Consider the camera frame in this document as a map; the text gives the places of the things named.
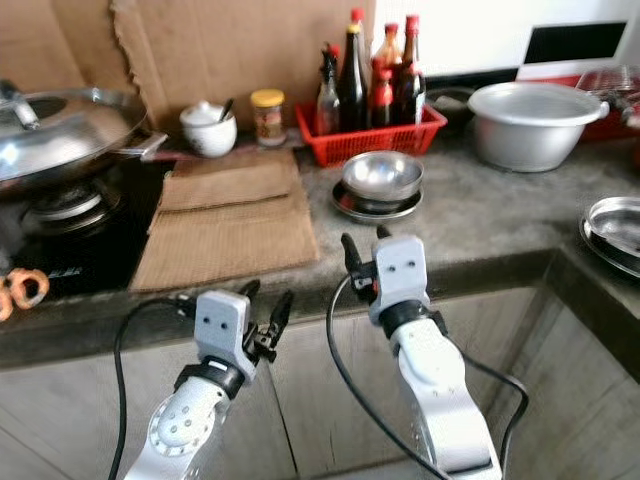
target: black stovetop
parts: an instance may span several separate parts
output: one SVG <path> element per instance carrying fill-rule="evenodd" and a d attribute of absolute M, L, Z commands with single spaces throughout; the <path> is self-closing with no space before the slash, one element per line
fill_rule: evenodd
<path fill-rule="evenodd" d="M 49 276 L 48 299 L 125 289 L 147 242 L 162 179 L 171 164 L 142 164 L 138 159 L 114 167 L 123 206 L 108 221 L 81 234 L 25 238 L 12 257 L 22 268 Z"/>

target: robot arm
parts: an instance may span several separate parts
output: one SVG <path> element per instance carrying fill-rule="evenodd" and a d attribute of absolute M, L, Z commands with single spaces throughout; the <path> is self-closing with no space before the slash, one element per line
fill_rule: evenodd
<path fill-rule="evenodd" d="M 351 285 L 370 303 L 369 317 L 383 328 L 416 406 L 427 457 L 458 480 L 500 480 L 502 472 L 487 424 L 465 383 L 460 351 L 430 312 L 424 246 L 415 236 L 391 237 L 384 229 L 363 264 L 343 236 Z"/>
<path fill-rule="evenodd" d="M 289 320 L 291 292 L 280 298 L 268 325 L 250 321 L 250 297 L 258 288 L 252 282 L 240 294 L 217 290 L 198 297 L 194 337 L 201 363 L 182 370 L 175 392 L 154 412 L 126 480 L 198 478 L 194 457 L 219 439 L 233 399 L 254 380 L 260 358 L 275 360 L 275 346 Z"/>

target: spoon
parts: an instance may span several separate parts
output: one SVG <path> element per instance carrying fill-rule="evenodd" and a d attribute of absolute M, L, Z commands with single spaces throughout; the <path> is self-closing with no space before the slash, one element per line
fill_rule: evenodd
<path fill-rule="evenodd" d="M 220 115 L 220 120 L 218 120 L 218 122 L 222 122 L 227 117 L 227 115 L 229 115 L 229 111 L 231 110 L 232 106 L 233 106 L 233 98 L 230 98 L 225 102 L 224 107 L 222 109 L 222 114 Z"/>

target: wire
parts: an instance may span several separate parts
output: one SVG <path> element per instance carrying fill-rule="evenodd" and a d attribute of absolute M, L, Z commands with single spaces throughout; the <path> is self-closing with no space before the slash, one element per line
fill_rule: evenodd
<path fill-rule="evenodd" d="M 120 400 L 120 426 L 118 429 L 118 443 L 116 445 L 116 451 L 113 455 L 113 461 L 111 462 L 111 470 L 109 472 L 109 480 L 115 480 L 120 468 L 120 460 L 122 459 L 122 452 L 124 451 L 124 442 L 127 437 L 127 390 L 124 384 L 124 374 L 122 372 L 122 358 L 120 357 L 120 350 L 122 348 L 122 339 L 129 327 L 129 322 L 138 314 L 141 310 L 151 305 L 179 305 L 178 301 L 170 298 L 152 298 L 139 304 L 131 309 L 131 311 L 124 317 L 116 338 L 113 342 L 113 359 L 116 364 L 116 378 L 118 379 L 118 396 Z"/>
<path fill-rule="evenodd" d="M 356 398 L 360 406 L 364 409 L 364 411 L 367 412 L 369 417 L 371 417 L 376 425 L 380 427 L 380 429 L 393 441 L 393 443 L 395 443 L 400 448 L 400 450 L 405 453 L 405 455 L 420 464 L 420 466 L 424 467 L 431 474 L 435 475 L 436 478 L 439 478 L 440 480 L 451 480 L 451 477 L 449 477 L 449 475 L 432 464 L 427 458 L 423 457 L 418 452 L 413 450 L 413 448 L 411 448 L 393 431 L 393 429 L 387 424 L 382 416 L 376 411 L 374 406 L 369 402 L 364 393 L 353 382 L 353 379 L 351 378 L 347 367 L 342 361 L 342 357 L 340 357 L 340 352 L 338 352 L 338 347 L 333 335 L 333 313 L 335 311 L 336 303 L 338 302 L 338 298 L 340 297 L 342 290 L 344 290 L 344 287 L 349 283 L 350 280 L 350 276 L 346 275 L 333 292 L 331 303 L 329 304 L 329 308 L 327 310 L 326 319 L 327 341 L 329 342 L 329 350 L 331 351 L 331 356 L 333 357 L 333 361 L 335 362 L 336 367 L 338 367 L 338 371 L 340 372 L 342 379 L 347 384 L 347 387 Z"/>
<path fill-rule="evenodd" d="M 448 335 L 447 335 L 447 338 L 451 343 L 456 345 L 455 342 L 451 340 L 451 338 Z M 522 382 L 520 382 L 520 380 L 518 380 L 517 378 L 512 377 L 511 375 L 500 373 L 492 369 L 491 367 L 488 367 L 487 365 L 483 364 L 482 362 L 475 360 L 473 357 L 470 357 L 469 355 L 464 353 L 460 349 L 460 347 L 458 347 L 457 345 L 456 345 L 456 348 L 458 348 L 458 350 L 462 354 L 462 358 L 466 363 L 471 365 L 473 368 L 480 370 L 481 372 L 489 375 L 490 377 L 493 377 L 496 380 L 499 380 L 500 382 L 510 386 L 514 390 L 517 390 L 518 393 L 520 394 L 520 403 L 518 404 L 518 408 L 516 409 L 516 411 L 511 416 L 511 420 L 507 424 L 507 428 L 505 429 L 504 434 L 502 436 L 502 445 L 500 447 L 500 468 L 502 469 L 502 477 L 507 478 L 507 466 L 508 466 L 507 460 L 509 458 L 509 451 L 511 448 L 511 437 L 513 435 L 513 430 L 516 428 L 516 426 L 522 419 L 523 415 L 527 411 L 527 407 L 529 406 L 529 395 L 527 394 L 527 389 L 522 384 Z"/>

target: gray countertop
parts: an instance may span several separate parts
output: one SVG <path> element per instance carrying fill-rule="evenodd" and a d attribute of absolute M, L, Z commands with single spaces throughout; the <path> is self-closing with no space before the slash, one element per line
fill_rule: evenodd
<path fill-rule="evenodd" d="M 640 171 L 634 169 L 631 149 L 630 141 L 583 144 L 555 171 L 516 174 L 479 163 L 468 138 L 439 139 L 424 157 L 423 203 L 412 216 L 390 228 L 393 233 L 412 233 L 423 239 L 432 297 L 545 282 L 574 308 L 581 297 L 577 284 L 584 282 L 599 292 L 593 298 L 619 308 L 624 317 L 621 328 L 640 336 L 637 285 L 595 258 L 577 237 L 578 218 L 589 204 L 607 196 L 640 195 Z M 353 223 L 331 206 L 330 193 L 340 169 L 317 168 L 306 149 L 297 152 L 297 157 L 321 260 L 260 275 L 262 295 L 256 309 L 258 316 L 266 315 L 275 297 L 291 288 L 298 294 L 292 321 L 321 314 L 326 307 L 333 287 L 345 273 L 343 232 L 354 237 L 364 259 L 375 240 L 373 227 Z M 244 281 L 216 287 L 235 288 Z M 0 324 L 0 367 L 109 351 L 118 320 L 142 298 L 128 292 L 105 292 L 17 312 Z M 179 322 L 179 317 L 161 308 L 132 324 L 128 345 L 191 335 L 190 322 Z M 594 326 L 600 325 L 598 320 L 591 323 L 590 328 L 598 333 Z M 626 344 L 603 343 L 621 361 L 632 362 L 625 366 L 640 378 L 640 365 L 627 358 L 631 355 Z"/>

